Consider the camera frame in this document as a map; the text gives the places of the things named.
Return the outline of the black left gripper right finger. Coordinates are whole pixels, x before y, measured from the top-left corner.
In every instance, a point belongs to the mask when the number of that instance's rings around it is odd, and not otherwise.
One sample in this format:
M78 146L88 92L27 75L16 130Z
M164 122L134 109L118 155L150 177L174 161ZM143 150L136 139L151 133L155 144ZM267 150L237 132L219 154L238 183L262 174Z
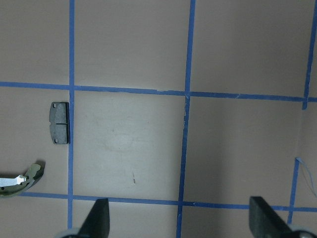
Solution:
M260 196L249 199L249 228L254 238L294 238L289 226Z

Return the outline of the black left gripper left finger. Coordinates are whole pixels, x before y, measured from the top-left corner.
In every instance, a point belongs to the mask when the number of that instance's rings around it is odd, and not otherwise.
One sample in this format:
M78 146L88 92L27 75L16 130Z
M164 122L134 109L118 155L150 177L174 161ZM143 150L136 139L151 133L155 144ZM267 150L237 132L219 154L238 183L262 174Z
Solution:
M110 231L110 215L108 199L97 199L82 224L78 236L80 238L107 238Z

